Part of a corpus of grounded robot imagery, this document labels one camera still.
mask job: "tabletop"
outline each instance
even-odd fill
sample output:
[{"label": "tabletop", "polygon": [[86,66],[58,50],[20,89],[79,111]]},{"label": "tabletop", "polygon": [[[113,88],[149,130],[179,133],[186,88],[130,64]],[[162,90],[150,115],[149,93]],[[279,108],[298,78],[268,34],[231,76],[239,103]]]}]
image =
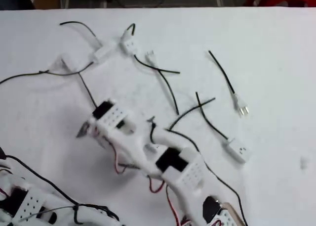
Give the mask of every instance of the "tabletop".
[{"label": "tabletop", "polygon": [[[196,91],[202,100],[216,97],[204,108],[208,118],[253,150],[249,162],[237,164],[199,111],[175,127],[197,143],[213,171],[239,192],[248,224],[311,224],[316,208],[315,13],[314,8],[282,7],[1,11],[0,80],[52,68],[64,72],[56,67],[62,53],[78,67],[88,63],[95,41],[77,26],[59,26],[61,22],[84,22],[104,44],[117,43],[135,23],[142,54],[154,50],[160,68],[181,71],[166,75],[180,113],[197,104]],[[208,49],[246,101],[248,116],[234,111]],[[82,76],[97,103],[112,97],[144,119],[155,116],[162,127],[177,117],[164,83],[119,49]],[[10,80],[0,86],[0,103],[0,146],[6,154],[19,157],[78,201],[109,206],[128,226],[175,224],[164,191],[151,194],[139,171],[116,175],[110,149],[91,138],[75,138],[93,111],[77,75]],[[236,196],[221,187],[240,212]]]}]

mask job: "power outlet socket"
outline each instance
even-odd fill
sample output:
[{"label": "power outlet socket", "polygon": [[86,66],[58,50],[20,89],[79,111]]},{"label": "power outlet socket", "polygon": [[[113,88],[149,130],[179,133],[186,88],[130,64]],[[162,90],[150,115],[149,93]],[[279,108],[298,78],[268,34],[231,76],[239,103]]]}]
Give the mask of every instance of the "power outlet socket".
[{"label": "power outlet socket", "polygon": [[138,43],[133,36],[128,39],[122,39],[121,46],[128,55],[136,55],[139,49]]},{"label": "power outlet socket", "polygon": [[246,163],[252,155],[251,150],[236,138],[229,141],[226,149],[240,163]]}]

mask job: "black wire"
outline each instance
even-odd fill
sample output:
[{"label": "black wire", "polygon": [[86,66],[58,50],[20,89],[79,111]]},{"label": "black wire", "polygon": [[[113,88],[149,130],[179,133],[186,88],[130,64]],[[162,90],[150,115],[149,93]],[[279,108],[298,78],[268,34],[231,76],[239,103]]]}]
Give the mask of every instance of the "black wire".
[{"label": "black wire", "polygon": [[174,96],[173,94],[173,91],[172,91],[172,88],[168,82],[168,80],[165,78],[165,76],[162,74],[162,72],[160,70],[158,70],[159,74],[162,76],[162,78],[164,79],[164,81],[166,82],[168,88],[169,88],[169,91],[171,93],[171,96],[172,96],[172,99],[173,99],[173,102],[174,102],[174,107],[176,108],[176,113],[177,115],[179,115],[179,109],[178,109],[178,104],[177,104],[177,100],[176,100],[176,97]]},{"label": "black wire", "polygon": [[174,94],[173,94],[172,88],[171,88],[171,86],[170,86],[168,80],[167,80],[167,79],[165,78],[165,76],[162,74],[162,71],[163,71],[163,72],[174,73],[174,74],[179,74],[180,72],[178,72],[178,71],[169,71],[169,70],[164,70],[164,69],[158,69],[158,68],[155,68],[155,67],[153,67],[153,66],[150,66],[150,65],[148,65],[148,64],[143,63],[142,61],[140,61],[140,60],[137,58],[136,55],[134,55],[134,57],[135,57],[135,59],[136,59],[139,63],[141,63],[142,65],[145,65],[146,67],[155,69],[155,70],[157,70],[157,71],[159,72],[159,74],[162,76],[163,80],[166,82],[166,84],[167,84],[167,86],[168,86],[168,88],[169,88],[169,91],[170,91],[170,93],[171,93],[171,96],[172,96],[172,99],[173,99],[173,102],[174,102],[174,106],[175,106],[175,109],[176,109],[176,113],[177,113],[177,115],[179,115],[179,109],[178,109],[177,100],[176,100],[176,98],[175,98],[175,96],[174,96]]},{"label": "black wire", "polygon": [[219,133],[224,139],[228,140],[228,137],[226,135],[224,135],[222,132],[220,132],[212,123],[210,123],[210,121],[208,120],[208,118],[206,117],[204,111],[203,111],[203,107],[201,106],[201,102],[199,100],[199,97],[198,97],[198,93],[196,92],[196,96],[197,96],[197,102],[198,102],[198,105],[199,105],[199,109],[202,113],[202,116],[204,118],[204,120],[208,123],[208,125],[213,129],[215,130],[217,133]]},{"label": "black wire", "polygon": [[[212,98],[212,99],[210,99],[210,100],[208,100],[208,101],[205,101],[205,102],[203,102],[203,103],[201,104],[201,106],[204,106],[204,105],[210,103],[211,101],[214,101],[215,99],[216,99],[216,98],[214,97],[214,98]],[[191,111],[194,111],[195,109],[198,109],[198,108],[199,108],[199,105],[197,105],[197,106],[195,106],[195,107],[192,107],[191,109],[189,109],[189,110],[187,110],[186,112],[184,112],[183,114],[181,114],[181,116],[179,116],[179,117],[171,124],[171,126],[169,127],[169,130],[172,130],[173,127],[174,127],[184,116],[186,116],[186,115],[189,114]]]},{"label": "black wire", "polygon": [[5,171],[5,172],[7,172],[7,173],[10,173],[10,174],[13,174],[10,170],[8,170],[8,169],[0,169],[0,172],[2,172],[2,171]]},{"label": "black wire", "polygon": [[133,29],[132,29],[132,36],[133,36],[134,33],[135,33],[136,24],[135,24],[135,23],[132,23],[126,30],[128,31],[131,27],[133,28]]},{"label": "black wire", "polygon": [[231,89],[232,93],[235,94],[235,90],[233,88],[233,85],[231,84],[231,81],[229,81],[229,78],[227,76],[227,74],[225,73],[223,67],[221,66],[221,64],[217,61],[217,59],[215,58],[215,56],[212,54],[212,52],[209,50],[208,53],[212,56],[212,58],[214,59],[214,61],[216,62],[217,66],[220,68],[220,70],[222,71],[223,75],[225,76],[226,82],[228,83],[229,88]]},{"label": "black wire", "polygon": [[63,192],[58,186],[56,186],[54,183],[52,183],[50,180],[42,177],[40,174],[38,174],[37,172],[35,172],[33,169],[31,169],[28,165],[26,165],[24,162],[22,162],[20,159],[18,159],[17,157],[11,156],[11,155],[6,155],[6,158],[11,158],[15,161],[17,161],[19,164],[21,164],[24,168],[26,168],[27,170],[29,170],[31,173],[33,173],[36,177],[38,177],[39,179],[43,180],[44,182],[50,184],[56,191],[58,191],[65,199],[67,199],[68,201],[70,201],[71,203],[73,203],[75,206],[76,205],[82,205],[82,206],[86,206],[86,207],[90,207],[90,208],[95,208],[98,210],[103,210],[105,211],[109,217],[115,218],[119,221],[119,217],[112,212],[111,210],[109,210],[109,208],[107,206],[101,206],[101,205],[94,205],[94,204],[79,204],[77,201],[75,201],[74,199],[72,199],[71,197],[69,197],[65,192]]},{"label": "black wire", "polygon": [[179,71],[172,71],[172,70],[166,70],[166,69],[159,69],[159,68],[156,68],[156,67],[151,66],[151,65],[149,65],[149,64],[145,64],[145,63],[143,63],[142,61],[140,61],[140,60],[137,58],[136,55],[134,55],[134,57],[135,57],[135,59],[137,60],[138,63],[140,63],[140,64],[142,64],[142,65],[144,65],[144,66],[146,66],[146,67],[148,67],[148,68],[151,68],[151,69],[154,69],[154,70],[157,70],[157,71],[166,72],[166,73],[180,74]]},{"label": "black wire", "polygon": [[85,84],[85,81],[83,80],[82,75],[81,75],[80,73],[78,73],[78,75],[79,75],[79,77],[81,78],[82,83],[83,83],[85,89],[87,90],[87,92],[88,92],[88,94],[89,94],[89,96],[90,96],[90,98],[91,98],[91,101],[92,101],[94,107],[97,108],[98,106],[97,106],[97,104],[95,103],[95,100],[93,99],[93,96],[92,96],[92,94],[91,94],[89,88],[88,88],[87,85]]},{"label": "black wire", "polygon": [[42,177],[40,174],[38,174],[37,172],[35,172],[33,169],[31,169],[28,165],[26,165],[25,163],[23,163],[20,159],[11,156],[11,155],[6,155],[7,158],[11,158],[15,161],[17,161],[19,164],[21,164],[24,168],[26,168],[27,170],[29,170],[31,173],[33,173],[35,176],[37,176],[39,179],[47,182],[48,184],[50,184],[56,191],[58,191],[62,196],[64,196],[67,200],[69,200],[71,203],[73,203],[74,205],[77,205],[78,202],[75,201],[74,199],[72,199],[71,197],[69,197],[66,193],[64,193],[61,189],[58,188],[58,186],[56,186],[54,183],[52,183],[50,180]]},{"label": "black wire", "polygon": [[62,22],[62,23],[60,23],[59,25],[62,26],[62,25],[65,25],[65,24],[70,24],[70,23],[77,23],[77,24],[81,24],[81,25],[85,26],[85,27],[90,31],[90,33],[91,33],[95,38],[97,38],[97,36],[95,35],[95,33],[94,33],[87,25],[85,25],[85,24],[82,23],[82,22],[78,22],[78,21],[68,21],[68,22]]},{"label": "black wire", "polygon": [[152,122],[152,130],[150,131],[150,141],[151,141],[151,143],[155,143],[154,140],[153,140],[153,133],[154,133],[155,128],[156,128],[156,124],[154,122]]},{"label": "black wire", "polygon": [[56,74],[56,73],[51,73],[49,71],[45,71],[43,73],[46,73],[46,74],[52,74],[52,75],[56,75],[56,76],[71,76],[71,75],[75,75],[75,74],[79,74],[81,72],[83,72],[84,70],[86,70],[87,68],[89,68],[91,65],[93,64],[93,62],[90,62],[88,63],[83,69],[79,70],[79,71],[76,71],[76,72],[73,72],[73,73],[69,73],[69,74]]},{"label": "black wire", "polygon": [[46,73],[48,73],[48,72],[49,72],[49,71],[46,70],[46,71],[39,71],[38,73],[29,73],[29,74],[14,75],[14,76],[11,76],[11,77],[9,77],[9,78],[6,78],[6,79],[2,80],[2,81],[0,82],[0,85],[3,84],[3,83],[5,83],[6,81],[9,81],[9,80],[11,80],[11,79],[14,79],[14,78],[24,77],[24,76],[36,76],[36,75],[40,75],[40,74],[46,74]]},{"label": "black wire", "polygon": [[[186,135],[184,135],[184,134],[182,134],[182,133],[180,133],[180,132],[176,132],[176,131],[172,131],[172,130],[168,130],[168,129],[166,129],[166,130],[169,131],[169,132],[172,132],[172,133],[174,133],[174,134],[177,134],[177,135],[179,135],[179,136],[182,136],[182,137],[184,137],[185,139],[187,139],[188,141],[190,141],[190,142],[194,145],[194,147],[195,147],[195,149],[197,150],[197,152],[200,153],[200,150],[199,150],[197,144],[196,144],[191,138],[189,138],[188,136],[186,136]],[[243,219],[243,221],[244,221],[244,223],[245,223],[245,226],[248,226],[247,220],[246,220],[245,215],[244,215],[244,212],[243,212],[243,208],[242,208],[242,204],[241,204],[241,198],[240,198],[238,192],[235,191],[235,190],[234,190],[230,185],[228,185],[226,182],[224,182],[216,173],[214,173],[213,170],[209,167],[209,165],[208,165],[205,161],[204,161],[204,163],[205,163],[207,169],[217,178],[217,180],[219,180],[222,184],[224,184],[228,189],[230,189],[230,190],[237,196],[237,198],[238,198],[238,203],[239,203],[239,207],[240,207],[240,211],[241,211],[241,215],[242,215],[242,219]]]},{"label": "black wire", "polygon": [[96,41],[99,43],[100,46],[103,46],[102,43],[99,41],[99,39],[97,38],[97,36],[95,35],[95,33],[87,26],[85,25],[84,23],[82,22],[78,22],[78,21],[68,21],[68,22],[62,22],[60,23],[59,25],[62,26],[62,25],[65,25],[65,24],[71,24],[71,23],[75,23],[75,24],[81,24],[83,25],[85,28],[87,28],[89,30],[89,32],[95,37]]},{"label": "black wire", "polygon": [[177,131],[173,131],[173,130],[170,130],[170,129],[166,129],[166,131],[169,131],[169,132],[174,133],[176,135],[182,136],[183,138],[186,138],[188,141],[190,141],[194,145],[194,148],[196,148],[197,152],[200,153],[197,144],[191,138],[186,136],[185,134],[177,132]]}]

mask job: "white robot part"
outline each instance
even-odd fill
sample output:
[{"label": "white robot part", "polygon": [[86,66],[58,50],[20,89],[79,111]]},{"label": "white robot part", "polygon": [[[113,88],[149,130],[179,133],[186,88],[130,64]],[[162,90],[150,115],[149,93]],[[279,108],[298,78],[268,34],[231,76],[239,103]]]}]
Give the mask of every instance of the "white robot part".
[{"label": "white robot part", "polygon": [[184,146],[182,138],[155,127],[153,139],[157,144],[152,143],[151,125],[110,101],[97,107],[83,127],[81,132],[110,141],[147,175],[164,180],[193,225],[206,226],[214,218],[217,212],[208,207],[211,195],[222,196],[218,180],[208,171],[200,153]]},{"label": "white robot part", "polygon": [[[0,182],[9,182],[11,187],[6,199],[0,202],[0,225],[74,225],[74,205],[70,202],[44,192],[12,174],[0,175]],[[76,220],[96,226],[121,225],[106,212],[86,206],[78,206]]]}]

